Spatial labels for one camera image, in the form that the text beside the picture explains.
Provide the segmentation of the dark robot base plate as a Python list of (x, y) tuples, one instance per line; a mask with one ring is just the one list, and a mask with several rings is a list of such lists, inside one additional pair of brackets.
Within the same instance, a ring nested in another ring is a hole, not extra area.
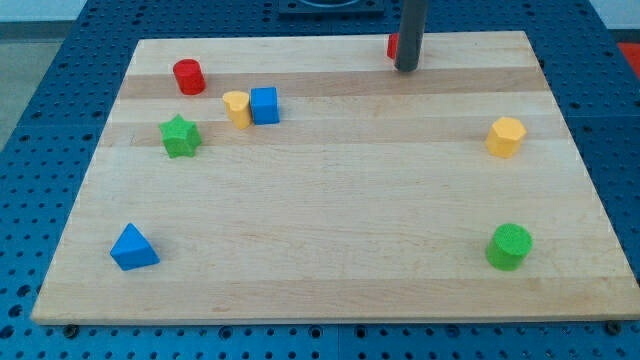
[(384, 0), (278, 0), (279, 16), (380, 15)]

